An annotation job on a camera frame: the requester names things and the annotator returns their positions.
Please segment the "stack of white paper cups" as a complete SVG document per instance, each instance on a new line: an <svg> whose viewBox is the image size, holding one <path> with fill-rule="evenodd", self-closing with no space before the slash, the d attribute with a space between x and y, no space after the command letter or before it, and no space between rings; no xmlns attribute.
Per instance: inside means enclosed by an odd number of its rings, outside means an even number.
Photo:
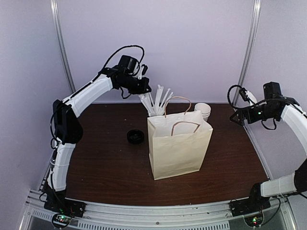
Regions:
<svg viewBox="0 0 307 230"><path fill-rule="evenodd" d="M206 103L195 104L194 110L201 112L204 121L207 121L211 114L211 107Z"/></svg>

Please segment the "stack of black cup lids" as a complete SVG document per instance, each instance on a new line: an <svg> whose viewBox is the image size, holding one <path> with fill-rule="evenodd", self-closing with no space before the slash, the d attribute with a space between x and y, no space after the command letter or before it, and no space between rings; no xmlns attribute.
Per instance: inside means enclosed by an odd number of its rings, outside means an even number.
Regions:
<svg viewBox="0 0 307 230"><path fill-rule="evenodd" d="M138 129L130 130L127 133L127 141L130 144L141 144L144 141L144 133Z"/></svg>

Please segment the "brown paper bag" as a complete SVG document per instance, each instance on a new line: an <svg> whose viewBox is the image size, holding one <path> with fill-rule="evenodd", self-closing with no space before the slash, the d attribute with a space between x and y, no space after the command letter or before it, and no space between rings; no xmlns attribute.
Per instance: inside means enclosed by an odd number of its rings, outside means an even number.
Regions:
<svg viewBox="0 0 307 230"><path fill-rule="evenodd" d="M147 119L149 159L153 178L165 178L194 173L204 161L213 127L201 111L189 108L182 113Z"/></svg>

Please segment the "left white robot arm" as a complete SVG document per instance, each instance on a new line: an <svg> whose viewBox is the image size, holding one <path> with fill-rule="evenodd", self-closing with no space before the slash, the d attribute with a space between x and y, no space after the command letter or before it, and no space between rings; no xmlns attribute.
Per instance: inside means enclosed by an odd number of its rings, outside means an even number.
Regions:
<svg viewBox="0 0 307 230"><path fill-rule="evenodd" d="M66 190L67 172L76 144L83 136L78 118L96 99L112 89L127 89L130 95L151 92L148 67L137 59L123 55L114 67L104 66L86 85L63 100L53 103L51 122L55 144L47 184L54 192Z"/></svg>

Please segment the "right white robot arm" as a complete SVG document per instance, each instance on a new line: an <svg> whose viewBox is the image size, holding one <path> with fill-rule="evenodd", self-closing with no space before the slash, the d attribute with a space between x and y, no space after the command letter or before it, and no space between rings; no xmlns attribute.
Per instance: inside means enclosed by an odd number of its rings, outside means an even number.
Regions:
<svg viewBox="0 0 307 230"><path fill-rule="evenodd" d="M234 88L248 105L239 107L231 101L228 102L235 111L230 116L232 122L244 126L256 122L264 124L272 120L271 130L276 130L276 123L281 122L283 137L274 138L274 140L281 142L283 146L300 144L297 150L307 150L307 114L293 97L282 94L279 83L271 81L264 84L264 98L260 101L251 91L241 85L233 85L229 91ZM257 211L264 204L264 200L272 196L301 195L306 197L307 158L302 157L301 160L302 163L298 165L298 168L289 172L288 175L253 185L249 198L246 200L246 208L252 212Z"/></svg>

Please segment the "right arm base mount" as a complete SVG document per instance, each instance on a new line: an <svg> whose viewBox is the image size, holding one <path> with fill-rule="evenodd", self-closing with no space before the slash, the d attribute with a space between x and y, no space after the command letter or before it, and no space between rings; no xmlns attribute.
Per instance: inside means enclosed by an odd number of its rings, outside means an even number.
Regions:
<svg viewBox="0 0 307 230"><path fill-rule="evenodd" d="M270 207L269 201L265 201L260 205L250 205L248 198L241 200L233 199L229 203L232 216L243 216L244 223L254 229L264 224L265 217L263 211Z"/></svg>

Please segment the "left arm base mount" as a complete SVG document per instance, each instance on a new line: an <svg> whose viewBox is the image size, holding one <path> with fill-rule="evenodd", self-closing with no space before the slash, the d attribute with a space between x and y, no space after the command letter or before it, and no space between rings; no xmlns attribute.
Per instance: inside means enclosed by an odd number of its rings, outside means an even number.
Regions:
<svg viewBox="0 0 307 230"><path fill-rule="evenodd" d="M85 207L84 202L69 199L65 199L64 205L53 204L50 201L46 201L44 204L44 209L55 213L51 218L51 223L57 229L68 227L75 217L82 218Z"/></svg>

